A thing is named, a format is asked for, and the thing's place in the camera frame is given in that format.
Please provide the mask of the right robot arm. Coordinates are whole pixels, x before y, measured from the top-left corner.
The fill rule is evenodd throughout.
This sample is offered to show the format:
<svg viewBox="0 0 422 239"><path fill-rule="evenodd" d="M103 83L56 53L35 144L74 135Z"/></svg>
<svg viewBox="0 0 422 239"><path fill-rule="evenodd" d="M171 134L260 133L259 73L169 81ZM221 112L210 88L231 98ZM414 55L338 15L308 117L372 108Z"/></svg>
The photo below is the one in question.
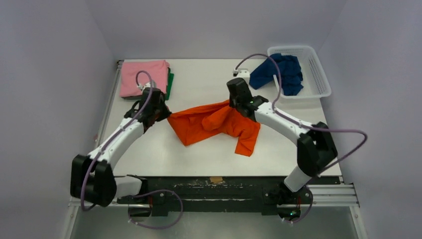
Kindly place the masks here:
<svg viewBox="0 0 422 239"><path fill-rule="evenodd" d="M263 124L289 139L297 147L297 165L280 184L278 204L294 201L301 189L338 156L328 127L282 114L262 96L253 96L243 78L227 82L229 106L243 117Z"/></svg>

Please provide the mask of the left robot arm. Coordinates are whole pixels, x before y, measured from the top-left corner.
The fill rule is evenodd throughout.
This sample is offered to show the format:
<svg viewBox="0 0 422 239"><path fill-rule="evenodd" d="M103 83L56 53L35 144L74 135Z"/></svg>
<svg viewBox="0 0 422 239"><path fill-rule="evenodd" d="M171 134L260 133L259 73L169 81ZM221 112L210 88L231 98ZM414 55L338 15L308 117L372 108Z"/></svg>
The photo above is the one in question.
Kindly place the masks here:
<svg viewBox="0 0 422 239"><path fill-rule="evenodd" d="M145 88L141 99L125 113L111 136L88 155L78 154L73 159L71 196L102 207L127 196L137 204L144 203L148 190L142 186L142 179L132 175L116 177L113 170L137 139L170 114L164 93L157 88Z"/></svg>

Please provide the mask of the orange t shirt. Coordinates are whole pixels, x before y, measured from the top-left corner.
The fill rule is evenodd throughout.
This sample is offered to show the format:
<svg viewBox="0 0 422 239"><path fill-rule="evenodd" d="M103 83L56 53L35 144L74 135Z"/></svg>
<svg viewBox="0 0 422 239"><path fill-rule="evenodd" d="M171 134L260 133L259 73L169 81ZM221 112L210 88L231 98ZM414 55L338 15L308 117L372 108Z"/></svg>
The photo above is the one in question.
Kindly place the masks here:
<svg viewBox="0 0 422 239"><path fill-rule="evenodd" d="M243 117L229 101L172 113L167 121L184 146L224 133L238 139L235 153L253 154L261 124Z"/></svg>

